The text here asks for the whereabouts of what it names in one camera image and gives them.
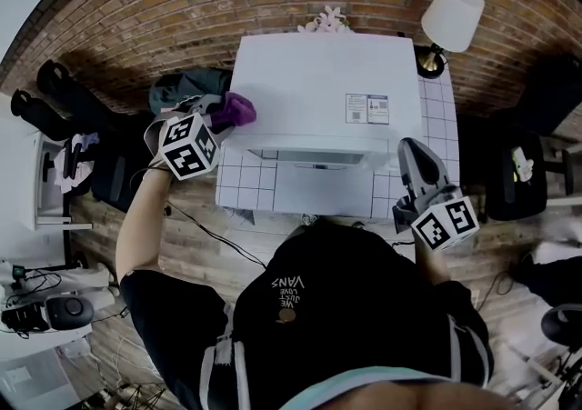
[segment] table lamp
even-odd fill
[[[433,44],[416,46],[416,69],[425,78],[439,77],[445,68],[443,50],[467,50],[483,13],[485,0],[433,0],[421,24]]]

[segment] purple cloth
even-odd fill
[[[255,122],[256,111],[253,104],[235,92],[226,92],[225,107],[210,115],[212,126],[230,123],[245,125]]]

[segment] white tiled table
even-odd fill
[[[424,142],[443,160],[451,182],[458,184],[457,115],[448,66],[438,79],[418,77],[418,87]],[[276,152],[264,152],[263,159],[260,159],[250,152],[241,154],[232,148],[223,149],[216,182],[216,203],[233,208],[286,212],[285,208],[278,206],[282,199],[276,198],[277,182],[281,182],[283,177],[280,175],[277,181],[277,173],[288,172],[289,166],[276,162]],[[354,178],[363,187],[369,187],[369,192],[364,192],[366,201],[362,201],[353,214],[344,215],[392,219],[392,206],[398,198],[406,195],[400,173],[358,170]]]

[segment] lamp base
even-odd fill
[[[445,62],[443,61],[443,49],[433,44],[432,46],[416,46],[416,71],[418,75],[426,79],[436,79],[443,74],[445,70]]]

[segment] label sticker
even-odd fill
[[[386,95],[346,95],[346,122],[351,124],[389,124]]]
[[[369,124],[389,124],[388,97],[385,95],[367,96],[367,122]]]
[[[353,124],[367,122],[367,95],[346,95],[346,122]]]

